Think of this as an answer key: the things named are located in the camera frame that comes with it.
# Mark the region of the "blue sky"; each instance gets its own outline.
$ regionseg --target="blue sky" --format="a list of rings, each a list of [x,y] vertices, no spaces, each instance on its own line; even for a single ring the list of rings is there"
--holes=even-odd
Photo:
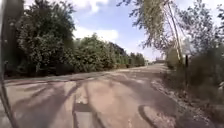
[[[33,0],[25,0],[25,5],[30,5]],[[121,0],[67,0],[74,5],[76,13],[73,19],[76,24],[74,36],[82,38],[91,36],[94,32],[100,38],[112,41],[123,47],[128,53],[140,52],[145,58],[154,60],[160,57],[158,51],[152,48],[142,49],[139,45],[146,39],[144,30],[132,26],[133,18],[129,18],[131,6],[116,7]],[[194,0],[174,0],[180,9],[186,9],[193,5]],[[203,0],[211,9],[212,15],[217,16],[216,7],[224,3],[224,0]]]

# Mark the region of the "foliage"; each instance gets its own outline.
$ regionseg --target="foliage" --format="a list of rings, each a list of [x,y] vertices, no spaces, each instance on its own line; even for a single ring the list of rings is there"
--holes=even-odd
[[[74,24],[70,4],[35,0],[35,4],[24,10],[17,23],[18,45],[23,51],[28,69],[36,73],[41,70],[56,70],[55,64],[65,60],[64,47],[71,42]]]
[[[189,35],[189,66],[171,71],[166,75],[165,82],[173,88],[185,90],[185,100],[192,103],[197,99],[195,102],[202,110],[215,121],[223,123],[224,111],[217,109],[217,106],[223,108],[224,105],[224,93],[218,92],[220,83],[224,81],[224,11],[221,6],[219,11],[220,27],[214,25],[210,10],[201,0],[196,0],[193,7],[180,11],[181,27]],[[190,97],[186,97],[186,92],[190,93]]]
[[[181,27],[190,35],[190,43],[196,53],[207,51],[216,46],[216,31],[212,16],[202,0],[197,0],[194,2],[193,8],[189,7],[179,14],[182,19]]]

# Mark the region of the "asphalt road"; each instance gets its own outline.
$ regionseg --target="asphalt road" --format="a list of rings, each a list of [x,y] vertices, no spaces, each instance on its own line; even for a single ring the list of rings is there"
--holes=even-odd
[[[214,128],[158,91],[163,65],[6,81],[20,128]],[[0,107],[0,128],[10,128]]]

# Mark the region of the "road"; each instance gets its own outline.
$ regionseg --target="road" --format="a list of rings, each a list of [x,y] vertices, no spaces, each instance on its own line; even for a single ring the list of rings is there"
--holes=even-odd
[[[164,94],[163,65],[6,81],[20,128],[214,128]],[[10,128],[0,107],[0,127]]]

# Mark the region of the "road curve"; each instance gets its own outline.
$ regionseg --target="road curve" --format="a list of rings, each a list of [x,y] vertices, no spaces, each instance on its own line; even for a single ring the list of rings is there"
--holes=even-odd
[[[6,81],[21,128],[214,128],[155,87],[163,65]],[[7,121],[0,107],[0,127]]]

